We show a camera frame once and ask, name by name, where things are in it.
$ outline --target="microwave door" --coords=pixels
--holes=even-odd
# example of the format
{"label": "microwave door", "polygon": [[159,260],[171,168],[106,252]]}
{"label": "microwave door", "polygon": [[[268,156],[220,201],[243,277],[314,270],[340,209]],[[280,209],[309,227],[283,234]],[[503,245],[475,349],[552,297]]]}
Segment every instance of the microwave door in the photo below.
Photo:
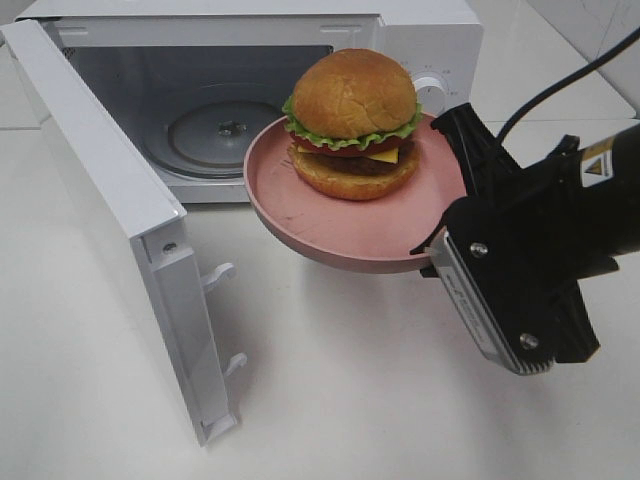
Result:
{"label": "microwave door", "polygon": [[131,306],[152,360],[169,372],[170,388],[177,393],[179,387],[204,444],[236,423],[205,300],[233,266],[200,275],[185,233],[186,211],[43,26],[25,20],[1,31],[81,228]]}

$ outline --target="burger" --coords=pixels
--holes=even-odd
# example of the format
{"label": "burger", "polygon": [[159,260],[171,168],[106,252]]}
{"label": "burger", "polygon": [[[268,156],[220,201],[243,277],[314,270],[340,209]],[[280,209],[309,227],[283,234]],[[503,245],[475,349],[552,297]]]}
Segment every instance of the burger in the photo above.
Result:
{"label": "burger", "polygon": [[322,58],[300,77],[282,110],[295,171],[325,195],[379,198],[418,169],[410,136],[422,108],[407,71],[385,55],[345,49]]}

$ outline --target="microwave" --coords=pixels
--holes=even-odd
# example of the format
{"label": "microwave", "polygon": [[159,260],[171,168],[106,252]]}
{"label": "microwave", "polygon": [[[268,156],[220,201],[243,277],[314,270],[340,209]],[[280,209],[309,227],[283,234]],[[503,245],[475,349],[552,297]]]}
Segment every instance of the microwave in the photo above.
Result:
{"label": "microwave", "polygon": [[438,115],[468,101],[482,39],[463,0],[37,0],[0,32],[83,230],[152,312],[200,444],[236,425],[225,378],[247,359],[220,363],[206,295],[235,268],[200,271],[183,205],[248,201],[248,146],[320,58],[380,51]]}

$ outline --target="microwave control knob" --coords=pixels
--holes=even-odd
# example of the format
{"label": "microwave control knob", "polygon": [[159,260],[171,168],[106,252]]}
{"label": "microwave control knob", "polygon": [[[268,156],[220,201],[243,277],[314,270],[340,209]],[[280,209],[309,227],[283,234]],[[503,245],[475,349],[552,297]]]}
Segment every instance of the microwave control knob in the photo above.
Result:
{"label": "microwave control knob", "polygon": [[413,79],[413,86],[423,112],[434,116],[444,112],[447,106],[447,89],[442,80],[432,75],[419,76]]}

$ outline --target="lettuce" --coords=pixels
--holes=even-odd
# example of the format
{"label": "lettuce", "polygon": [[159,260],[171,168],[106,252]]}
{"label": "lettuce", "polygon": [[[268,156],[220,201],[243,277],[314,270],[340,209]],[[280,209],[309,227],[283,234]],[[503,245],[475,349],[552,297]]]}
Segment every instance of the lettuce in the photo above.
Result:
{"label": "lettuce", "polygon": [[374,132],[368,135],[363,135],[358,138],[350,138],[350,139],[341,139],[341,138],[330,138],[330,137],[321,137],[308,131],[304,126],[298,121],[298,119],[293,115],[291,109],[291,97],[287,99],[282,107],[282,112],[287,116],[288,122],[284,126],[287,132],[293,132],[294,134],[302,137],[306,140],[309,140],[316,147],[327,146],[331,150],[336,151],[343,147],[348,147],[349,145],[356,145],[358,150],[364,150],[372,143],[382,143],[387,138],[397,136],[400,138],[407,138],[411,132],[413,132],[420,119],[422,118],[422,105],[419,103],[416,104],[416,113],[408,123],[405,123],[401,127],[393,130],[391,132]]}

